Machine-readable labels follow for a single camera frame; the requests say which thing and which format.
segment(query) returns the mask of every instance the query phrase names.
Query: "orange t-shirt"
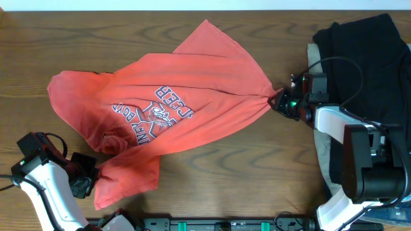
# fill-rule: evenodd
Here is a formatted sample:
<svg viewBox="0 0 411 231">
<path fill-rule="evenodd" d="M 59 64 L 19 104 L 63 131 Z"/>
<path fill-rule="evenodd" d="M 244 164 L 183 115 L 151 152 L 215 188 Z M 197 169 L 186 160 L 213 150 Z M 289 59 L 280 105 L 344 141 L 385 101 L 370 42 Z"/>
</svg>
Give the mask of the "orange t-shirt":
<svg viewBox="0 0 411 231">
<path fill-rule="evenodd" d="M 55 112 L 95 150 L 96 209 L 157 188 L 160 155 L 221 139 L 254 122 L 276 95 L 235 41 L 204 21 L 173 53 L 114 74 L 63 71 L 48 86 Z"/>
</svg>

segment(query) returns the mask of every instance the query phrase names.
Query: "black cloth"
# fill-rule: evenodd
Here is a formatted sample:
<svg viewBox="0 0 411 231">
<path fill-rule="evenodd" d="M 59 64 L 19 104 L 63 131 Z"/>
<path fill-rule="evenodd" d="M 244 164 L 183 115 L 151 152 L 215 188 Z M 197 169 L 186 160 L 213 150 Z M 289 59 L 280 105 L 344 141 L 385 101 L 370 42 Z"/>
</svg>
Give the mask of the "black cloth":
<svg viewBox="0 0 411 231">
<path fill-rule="evenodd" d="M 353 59 L 364 73 L 360 95 L 347 105 L 348 111 L 384 124 L 403 127 L 411 150 L 411 54 L 388 14 L 320 30 L 313 37 L 321 58 L 344 56 Z M 343 60 L 321 63 L 328 76 L 332 103 L 343 103 L 358 90 L 360 75 Z M 342 145 L 331 141 L 329 173 L 340 184 Z"/>
</svg>

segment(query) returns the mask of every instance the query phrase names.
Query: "wooden table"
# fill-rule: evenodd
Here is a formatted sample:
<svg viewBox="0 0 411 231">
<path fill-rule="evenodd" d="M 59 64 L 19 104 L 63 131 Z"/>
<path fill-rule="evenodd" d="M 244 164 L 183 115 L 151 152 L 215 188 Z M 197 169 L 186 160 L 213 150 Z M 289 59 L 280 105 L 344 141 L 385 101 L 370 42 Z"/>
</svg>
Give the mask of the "wooden table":
<svg viewBox="0 0 411 231">
<path fill-rule="evenodd" d="M 70 153 L 107 160 L 51 108 L 46 87 L 60 71 L 114 72 L 147 53 L 172 52 L 208 19 L 239 42 L 278 88 L 288 83 L 291 73 L 307 66 L 306 45 L 318 30 L 334 21 L 379 13 L 4 13 L 0 17 L 1 173 L 9 173 L 22 158 L 15 142 L 30 131 L 57 133 Z M 411 42 L 410 12 L 390 14 L 403 40 Z M 144 211 L 174 217 L 269 217 L 282 210 L 311 213 L 323 202 L 312 129 L 274 111 L 227 138 L 162 157 L 157 190 L 99 211 L 92 196 L 78 200 L 88 218 L 111 214 L 118 207 L 133 216 Z M 31 201 L 18 188 L 1 192 L 0 221 L 0 230 L 40 230 Z"/>
</svg>

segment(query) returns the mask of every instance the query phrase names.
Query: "black cable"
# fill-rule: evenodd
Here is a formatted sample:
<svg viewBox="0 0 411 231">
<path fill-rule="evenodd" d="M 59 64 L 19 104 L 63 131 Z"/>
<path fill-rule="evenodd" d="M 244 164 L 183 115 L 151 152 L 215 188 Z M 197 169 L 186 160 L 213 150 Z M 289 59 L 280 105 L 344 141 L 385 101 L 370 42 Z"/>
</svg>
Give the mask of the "black cable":
<svg viewBox="0 0 411 231">
<path fill-rule="evenodd" d="M 301 230 L 304 229 L 304 226 L 302 225 L 302 223 L 294 216 L 294 214 L 293 214 L 292 212 L 282 211 L 282 212 L 280 212 L 279 214 L 277 214 L 277 215 L 275 216 L 275 218 L 274 218 L 274 225 L 275 225 L 280 231 L 285 231 L 285 230 L 283 230 L 282 228 L 280 228 L 280 227 L 277 225 L 277 218 L 278 218 L 279 215 L 284 214 L 284 213 L 290 214 L 290 215 L 294 218 L 294 220 L 302 227 L 302 228 L 300 228 L 299 230 L 296 230 L 296 231 L 301 231 Z"/>
<path fill-rule="evenodd" d="M 54 134 L 54 133 L 45 133 L 44 135 L 46 135 L 46 136 L 51 135 L 51 136 L 54 136 L 54 137 L 56 137 L 57 139 L 59 139 L 59 140 L 62 141 L 62 143 L 63 143 L 63 157 L 66 158 L 66 157 L 67 157 L 68 149 L 67 149 L 67 144 L 66 144 L 66 142 L 63 140 L 63 138 L 61 138 L 60 136 L 58 136 L 58 135 L 56 135 L 56 134 Z"/>
<path fill-rule="evenodd" d="M 364 214 L 366 214 L 370 210 L 371 209 L 368 209 L 367 207 L 363 208 L 359 213 L 357 213 L 350 220 L 348 220 L 347 223 L 342 223 L 342 226 L 337 231 L 342 231 L 347 225 L 354 223 L 358 218 L 362 217 Z"/>
<path fill-rule="evenodd" d="M 22 182 L 26 182 L 27 184 L 30 184 L 31 186 L 33 186 L 34 188 L 36 188 L 37 192 L 39 193 L 41 200 L 43 201 L 43 205 L 44 208 L 46 210 L 47 216 L 50 220 L 51 226 L 54 228 L 54 230 L 60 231 L 61 229 L 58 227 L 58 225 L 56 224 L 56 221 L 53 218 L 53 215 L 51 213 L 51 209 L 49 208 L 49 205 L 47 204 L 47 199 L 46 199 L 46 194 L 44 193 L 44 191 L 34 182 L 32 182 L 31 180 L 27 180 L 24 177 L 21 176 L 11 176 L 11 175 L 0 175 L 0 178 L 8 178 L 8 179 L 12 179 L 12 180 L 19 180 Z"/>
<path fill-rule="evenodd" d="M 4 191 L 4 190 L 7 190 L 7 189 L 9 189 L 9 188 L 12 188 L 12 187 L 14 187 L 14 184 L 12 184 L 12 185 L 7 185 L 6 187 L 2 187 L 2 188 L 0 189 L 0 192 L 1 192 L 1 191 Z"/>
<path fill-rule="evenodd" d="M 342 57 L 342 56 L 334 56 L 334 57 L 323 58 L 322 60 L 316 61 L 314 64 L 311 64 L 307 69 L 305 69 L 301 74 L 299 74 L 296 77 L 292 78 L 291 81 L 293 83 L 295 83 L 296 79 L 301 78 L 305 73 L 307 73 L 311 68 L 313 68 L 314 66 L 316 66 L 319 63 L 322 63 L 322 62 L 325 62 L 325 61 L 328 61 L 328 60 L 336 60 L 336 59 L 337 60 L 345 60 L 345 61 L 348 61 L 348 62 L 352 63 L 353 65 L 355 65 L 358 68 L 358 70 L 361 71 L 361 75 L 362 75 L 361 67 L 356 62 L 354 62 L 354 60 L 352 60 L 350 58 Z"/>
</svg>

